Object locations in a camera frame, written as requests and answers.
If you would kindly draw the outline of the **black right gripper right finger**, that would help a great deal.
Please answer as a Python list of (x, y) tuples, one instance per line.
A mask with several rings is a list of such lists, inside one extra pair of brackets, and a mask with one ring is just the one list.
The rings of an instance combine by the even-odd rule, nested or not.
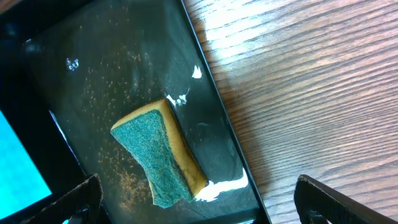
[(298, 177), (294, 202), (301, 223), (397, 224), (308, 175)]

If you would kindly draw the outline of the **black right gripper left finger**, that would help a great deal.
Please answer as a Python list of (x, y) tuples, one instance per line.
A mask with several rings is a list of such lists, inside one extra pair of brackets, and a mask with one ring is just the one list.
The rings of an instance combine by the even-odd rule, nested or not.
[(63, 223), (66, 219), (72, 223), (96, 223), (102, 199), (103, 188), (100, 177), (98, 174), (93, 174), (21, 223)]

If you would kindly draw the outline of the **green yellow sponge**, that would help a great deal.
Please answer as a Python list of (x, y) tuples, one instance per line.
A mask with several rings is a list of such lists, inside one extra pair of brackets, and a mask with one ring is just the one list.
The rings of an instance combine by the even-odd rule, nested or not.
[(191, 202), (206, 186), (207, 178), (166, 98), (129, 113), (110, 133), (144, 169), (154, 205), (169, 208), (181, 199)]

